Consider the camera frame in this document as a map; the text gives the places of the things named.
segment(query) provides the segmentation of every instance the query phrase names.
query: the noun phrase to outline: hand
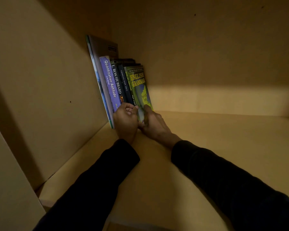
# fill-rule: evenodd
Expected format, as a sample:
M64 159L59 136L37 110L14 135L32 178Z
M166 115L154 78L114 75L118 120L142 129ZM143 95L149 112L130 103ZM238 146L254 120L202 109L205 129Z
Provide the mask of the hand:
M113 114L113 121L119 139L126 140L131 144L138 128L138 106L122 103Z
M181 140L177 135L171 133L162 116L154 112L149 105L144 106L144 111L145 122L138 123L138 128L143 134L170 149Z

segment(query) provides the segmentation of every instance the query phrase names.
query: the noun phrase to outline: purple book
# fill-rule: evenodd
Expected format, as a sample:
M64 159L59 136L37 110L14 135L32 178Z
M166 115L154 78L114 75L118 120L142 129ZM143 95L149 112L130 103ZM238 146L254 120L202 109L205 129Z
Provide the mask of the purple book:
M112 107L113 107L113 110L116 112L116 110L121 105L121 102L120 102L120 96L118 94L116 81L113 77L109 56L100 57L100 61L101 61L104 76L106 79L108 92L111 98Z

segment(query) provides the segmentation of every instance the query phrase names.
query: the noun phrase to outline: green book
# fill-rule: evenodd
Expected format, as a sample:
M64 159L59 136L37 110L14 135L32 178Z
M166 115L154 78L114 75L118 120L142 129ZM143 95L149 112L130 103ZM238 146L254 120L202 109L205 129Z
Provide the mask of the green book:
M144 122L144 105L147 104L153 110L148 87L145 81L144 67L139 66L126 66L124 67L126 80L133 98L134 105L138 105L138 119Z

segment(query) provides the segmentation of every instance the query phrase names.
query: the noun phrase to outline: black sleeve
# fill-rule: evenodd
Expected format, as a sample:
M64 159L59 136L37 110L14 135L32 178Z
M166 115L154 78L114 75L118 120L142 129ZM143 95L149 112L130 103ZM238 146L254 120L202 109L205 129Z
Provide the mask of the black sleeve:
M231 162L188 141L171 161L230 219L235 230L289 230L289 197Z
M125 140L117 140L78 177L34 231L102 230L116 200L119 185L139 160Z

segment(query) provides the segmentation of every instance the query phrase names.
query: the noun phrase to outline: wooden shelf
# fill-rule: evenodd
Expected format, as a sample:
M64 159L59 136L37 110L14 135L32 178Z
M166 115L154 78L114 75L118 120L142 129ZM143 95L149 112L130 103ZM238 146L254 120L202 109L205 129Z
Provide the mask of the wooden shelf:
M182 139L211 149L289 195L288 118L160 113ZM51 207L116 139L106 124L44 184L42 204ZM205 195L170 162L170 151L140 132L133 147L141 161L120 185L110 221L172 230L227 230Z

